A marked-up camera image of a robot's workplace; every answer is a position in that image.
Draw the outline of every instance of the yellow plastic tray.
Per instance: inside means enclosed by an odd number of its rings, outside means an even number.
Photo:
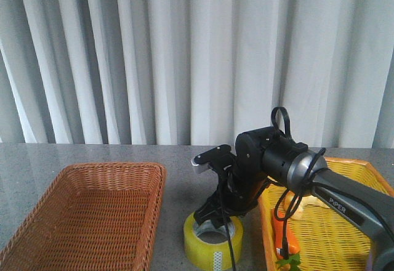
[[[367,161],[326,158],[335,172],[394,196],[394,190]],[[267,270],[277,270],[271,209],[284,188],[270,186],[259,198]],[[369,238],[331,209],[304,208],[302,220],[289,219],[288,225],[299,239],[302,271],[362,271],[368,258]]]

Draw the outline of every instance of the white curtain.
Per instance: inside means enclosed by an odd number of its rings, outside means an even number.
[[[0,0],[0,141],[394,148],[394,0]]]

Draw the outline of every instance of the black robotic arm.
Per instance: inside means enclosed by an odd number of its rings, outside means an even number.
[[[285,132],[276,122],[278,111]],[[330,170],[324,151],[295,143],[283,107],[273,109],[271,120],[273,126],[238,135],[236,156],[230,146],[221,145],[192,160],[198,172],[212,169],[219,176],[217,190],[195,212],[197,223],[211,220],[220,227],[223,217],[245,215],[272,183],[269,176],[296,196],[323,200],[371,239],[372,270],[394,271],[394,198]]]

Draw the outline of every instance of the black cable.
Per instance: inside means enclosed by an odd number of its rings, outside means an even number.
[[[319,157],[322,156],[326,152],[325,148],[320,149],[320,151],[315,154],[305,171],[305,174],[301,180],[301,189],[298,191],[298,193],[294,194],[289,207],[287,208],[284,217],[279,217],[278,211],[279,211],[279,206],[281,202],[284,200],[286,197],[287,193],[289,193],[289,189],[285,189],[285,191],[282,193],[280,196],[279,200],[275,204],[275,209],[274,209],[274,217],[277,220],[283,221],[283,234],[282,234],[282,256],[285,259],[289,258],[289,243],[287,242],[287,220],[290,219],[290,217],[297,211],[297,208],[301,204],[302,197],[305,195],[306,190],[308,189],[310,182],[311,182],[311,176],[310,174],[312,173],[312,169],[315,166],[316,162],[318,161]]]
[[[231,243],[231,236],[230,236],[230,231],[228,229],[228,224],[227,224],[227,218],[224,213],[224,208],[223,208],[223,197],[222,197],[222,179],[219,176],[219,200],[220,200],[220,208],[222,212],[222,219],[224,223],[224,227],[226,229],[226,236],[227,236],[227,242],[228,242],[228,248],[230,249],[230,257],[231,257],[231,264],[233,266],[233,271],[236,271],[235,267],[235,258],[234,258],[234,249],[233,249],[233,244]]]

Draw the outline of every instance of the yellow tape roll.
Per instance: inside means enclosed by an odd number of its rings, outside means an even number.
[[[237,217],[231,217],[231,221],[232,223],[229,223],[231,243],[233,245],[235,262],[238,262],[241,257],[243,227]],[[191,213],[183,225],[186,257],[193,265],[205,271],[221,271],[231,268],[228,242],[205,242],[198,237],[198,235],[204,232],[208,231],[198,230],[198,225],[193,217],[193,213]]]

